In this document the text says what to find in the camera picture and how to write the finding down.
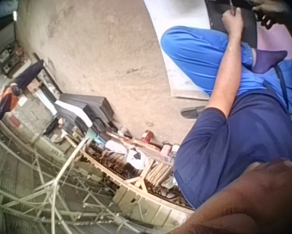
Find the blue t-shirt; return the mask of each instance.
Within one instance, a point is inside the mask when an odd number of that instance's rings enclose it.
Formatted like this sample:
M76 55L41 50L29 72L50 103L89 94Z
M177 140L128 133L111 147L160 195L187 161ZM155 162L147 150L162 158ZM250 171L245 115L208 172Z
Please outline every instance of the blue t-shirt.
M237 96L228 119L205 109L183 140L174 163L178 186L194 207L238 178L254 162L292 161L292 121L269 90Z

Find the purple sock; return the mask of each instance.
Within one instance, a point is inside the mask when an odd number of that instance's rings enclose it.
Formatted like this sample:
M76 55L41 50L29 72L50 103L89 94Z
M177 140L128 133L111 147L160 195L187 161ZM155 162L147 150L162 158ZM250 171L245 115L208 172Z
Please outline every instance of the purple sock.
M265 73L277 63L282 61L287 55L288 52L286 50L280 51L267 51L267 50L258 50L256 51L256 62L252 67L252 71L254 73Z

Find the person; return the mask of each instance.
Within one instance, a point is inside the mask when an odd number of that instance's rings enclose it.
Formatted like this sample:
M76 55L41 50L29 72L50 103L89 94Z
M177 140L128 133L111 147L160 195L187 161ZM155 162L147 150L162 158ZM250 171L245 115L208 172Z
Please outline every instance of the person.
M260 164L170 234L292 234L292 162Z
M247 168L279 158L292 161L292 59L241 42L240 8L235 16L225 12L223 22L228 35L177 26L161 39L164 52L211 95L174 163L178 186L196 209Z
M0 92L0 120L6 112L10 112L18 103L18 97L22 91L37 77L41 70L47 66L48 59L40 61L29 66L24 72L9 82Z

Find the dirty floor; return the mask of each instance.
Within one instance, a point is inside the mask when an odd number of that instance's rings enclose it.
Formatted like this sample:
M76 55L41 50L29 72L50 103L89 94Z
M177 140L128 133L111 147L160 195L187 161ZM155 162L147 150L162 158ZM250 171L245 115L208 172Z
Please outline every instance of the dirty floor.
M171 97L143 0L20 0L17 37L49 57L63 92L107 97L135 137L149 129L157 142L180 143L194 121L179 111L204 103Z

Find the pink fabric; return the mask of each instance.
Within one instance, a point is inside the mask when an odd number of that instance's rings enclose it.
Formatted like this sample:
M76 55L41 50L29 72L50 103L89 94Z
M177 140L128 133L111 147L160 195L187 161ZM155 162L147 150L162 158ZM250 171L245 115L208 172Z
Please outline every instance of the pink fabric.
M274 24L270 30L257 23L257 48L260 50L286 50L285 59L292 59L292 37L286 26Z

